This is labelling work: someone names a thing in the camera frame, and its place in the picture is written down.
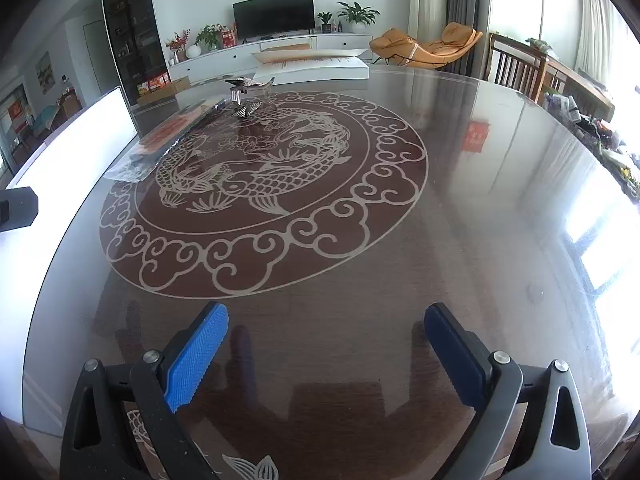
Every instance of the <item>red flowers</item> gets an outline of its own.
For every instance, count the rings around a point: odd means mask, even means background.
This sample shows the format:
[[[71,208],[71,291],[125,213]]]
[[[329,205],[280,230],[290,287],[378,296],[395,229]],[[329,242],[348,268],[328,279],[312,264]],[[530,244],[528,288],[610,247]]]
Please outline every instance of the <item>red flowers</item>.
[[[182,36],[179,36],[178,33],[175,33],[175,37],[171,41],[167,41],[165,45],[171,50],[181,51],[184,50],[187,46],[187,40],[189,39],[189,33],[191,29],[182,31]]]

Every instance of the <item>glass table top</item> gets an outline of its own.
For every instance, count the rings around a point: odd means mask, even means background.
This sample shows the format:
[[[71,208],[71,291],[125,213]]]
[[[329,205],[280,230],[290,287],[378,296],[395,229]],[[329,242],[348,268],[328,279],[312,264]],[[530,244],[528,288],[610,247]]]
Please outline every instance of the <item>glass table top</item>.
[[[597,466],[639,408],[638,225],[581,143],[509,89],[386,67],[277,86],[144,181],[98,181],[38,297],[24,424],[62,436],[87,359],[139,359],[218,298],[228,334],[177,412],[215,471],[269,456],[286,479],[430,478],[473,415],[421,335],[442,301],[489,350],[569,363]]]

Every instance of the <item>television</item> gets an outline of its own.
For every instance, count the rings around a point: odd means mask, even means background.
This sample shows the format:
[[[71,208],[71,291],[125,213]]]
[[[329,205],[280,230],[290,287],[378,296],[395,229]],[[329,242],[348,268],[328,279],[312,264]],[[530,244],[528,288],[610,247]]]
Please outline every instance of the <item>television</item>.
[[[234,4],[238,40],[316,28],[314,0],[247,0]]]

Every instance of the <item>green plant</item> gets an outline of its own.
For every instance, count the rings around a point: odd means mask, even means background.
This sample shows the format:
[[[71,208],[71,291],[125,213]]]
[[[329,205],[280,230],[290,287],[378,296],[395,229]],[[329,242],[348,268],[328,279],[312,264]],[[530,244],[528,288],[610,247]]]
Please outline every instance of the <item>green plant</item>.
[[[332,17],[333,15],[330,12],[318,12],[318,18],[320,18],[325,25],[329,23]]]
[[[202,30],[196,36],[196,45],[207,44],[209,48],[220,48],[220,35],[222,25],[216,23],[215,25],[205,25]]]
[[[338,2],[344,9],[338,13],[338,16],[346,16],[347,21],[350,23],[366,23],[367,25],[373,25],[376,22],[376,16],[380,13],[371,9],[371,7],[361,7],[358,2],[353,3],[353,7],[344,2]]]

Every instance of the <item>white cabinet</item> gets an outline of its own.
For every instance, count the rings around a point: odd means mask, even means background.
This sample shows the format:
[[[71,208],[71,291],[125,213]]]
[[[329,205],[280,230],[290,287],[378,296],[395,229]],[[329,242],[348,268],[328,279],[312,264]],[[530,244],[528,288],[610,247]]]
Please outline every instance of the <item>white cabinet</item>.
[[[316,47],[316,37],[315,36],[295,36],[293,38],[278,38],[277,40],[267,40],[263,41],[260,44],[261,50],[267,50],[268,48],[275,48],[279,46],[291,46],[298,44],[308,44],[309,48],[317,48]]]
[[[256,43],[246,43],[207,52],[201,56],[180,62],[169,67],[169,75],[173,81],[181,77],[188,76],[191,83],[197,83],[219,77],[223,75],[247,74],[255,71],[260,65],[257,59],[252,56],[255,52],[260,52],[274,46],[289,46],[292,44],[306,43],[311,49],[316,48],[369,48],[369,41],[372,36],[366,34],[311,34],[306,36],[291,36],[289,38],[277,38],[276,40],[265,40]],[[371,51],[367,50],[360,56],[360,59],[368,61],[372,59]]]
[[[316,41],[318,48],[366,48],[367,51],[362,54],[360,59],[371,59],[371,51],[369,41],[373,40],[373,36],[364,34],[322,34],[318,35]]]
[[[169,67],[169,75],[173,81],[187,75],[189,81],[195,83],[221,75],[248,72],[259,65],[258,60],[252,56],[254,52],[260,52],[260,44],[252,43],[207,52]]]

